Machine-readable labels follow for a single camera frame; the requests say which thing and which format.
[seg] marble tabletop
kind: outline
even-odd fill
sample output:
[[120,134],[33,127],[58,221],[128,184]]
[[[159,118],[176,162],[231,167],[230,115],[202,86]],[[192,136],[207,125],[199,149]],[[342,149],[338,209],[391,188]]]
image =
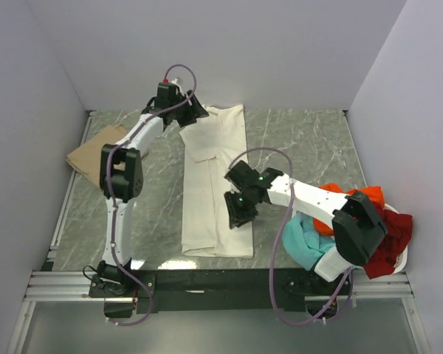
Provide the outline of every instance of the marble tabletop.
[[[92,112],[87,139],[107,125],[121,124],[129,131],[138,111]],[[340,110],[246,109],[247,147],[275,147],[289,154],[294,178],[315,186],[335,182],[344,190],[364,187],[348,123]],[[144,260],[147,269],[267,268],[275,233],[285,208],[258,206],[253,221],[253,258],[188,257],[182,255],[182,198],[184,144],[174,123],[150,146],[142,160],[144,187],[137,197],[131,222],[134,260]],[[251,167],[286,170],[284,158],[272,152],[252,152]],[[102,192],[82,175],[77,175],[69,199],[61,241],[53,271],[79,271],[96,266],[106,239],[106,205]],[[277,268],[297,267],[280,246]]]

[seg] white garment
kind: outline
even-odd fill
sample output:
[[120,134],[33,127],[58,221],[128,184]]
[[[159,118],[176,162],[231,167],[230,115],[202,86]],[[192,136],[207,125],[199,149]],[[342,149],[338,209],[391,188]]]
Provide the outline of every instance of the white garment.
[[251,223],[230,230],[224,179],[231,161],[247,149],[243,106],[206,107],[209,117],[185,127],[182,253],[205,257],[253,257]]

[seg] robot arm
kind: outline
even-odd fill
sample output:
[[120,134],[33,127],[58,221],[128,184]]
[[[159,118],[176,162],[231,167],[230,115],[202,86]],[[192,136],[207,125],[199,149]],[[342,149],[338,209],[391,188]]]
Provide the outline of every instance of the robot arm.
[[300,181],[292,180],[279,170],[267,168],[258,173],[246,162],[238,162],[225,176],[237,189],[226,192],[230,228],[254,220],[258,203],[287,207],[291,198],[290,184],[295,191],[294,210],[311,215],[334,230],[336,246],[315,266],[315,272],[329,282],[350,266],[363,266],[381,243],[387,228],[369,198],[332,193]]
[[[102,267],[107,268],[106,266],[115,267],[117,265],[111,254],[112,247],[115,247],[117,250],[117,258],[120,264],[126,268],[129,267],[131,260],[131,214],[133,212],[134,198],[141,193],[143,185],[141,156],[144,155],[149,145],[174,120],[179,123],[179,126],[184,127],[195,123],[198,118],[208,116],[208,112],[203,109],[195,95],[193,95],[185,105],[148,120],[153,116],[151,113],[182,102],[190,93],[191,91],[188,91],[187,95],[183,93],[176,80],[172,83],[160,83],[157,96],[150,99],[133,129],[114,145],[107,144],[103,146],[100,160],[100,188],[106,196],[107,232],[106,247],[103,253],[104,263],[99,265],[100,269]],[[125,142],[127,142],[125,147],[118,149],[111,158],[110,175],[111,186],[115,195],[115,207],[108,189],[106,164],[112,149]],[[116,166],[121,163],[124,164],[124,168],[119,170]],[[112,242],[112,223],[114,223],[114,242]]]

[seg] cardboard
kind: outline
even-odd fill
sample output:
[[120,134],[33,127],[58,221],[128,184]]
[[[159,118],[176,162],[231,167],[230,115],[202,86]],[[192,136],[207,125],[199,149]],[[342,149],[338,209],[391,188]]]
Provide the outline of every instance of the cardboard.
[[74,170],[82,173],[100,189],[100,156],[105,144],[114,144],[126,135],[121,125],[108,125],[100,133],[72,151],[66,157]]

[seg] white wall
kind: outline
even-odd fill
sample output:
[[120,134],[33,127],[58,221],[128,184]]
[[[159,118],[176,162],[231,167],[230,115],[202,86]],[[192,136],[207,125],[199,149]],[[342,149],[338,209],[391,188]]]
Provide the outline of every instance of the white wall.
[[85,111],[24,0],[0,0],[0,353],[45,260]]
[[408,0],[349,122],[368,183],[414,216],[406,270],[443,353],[443,0]]
[[27,1],[88,109],[144,106],[173,63],[204,103],[349,108],[405,3]]

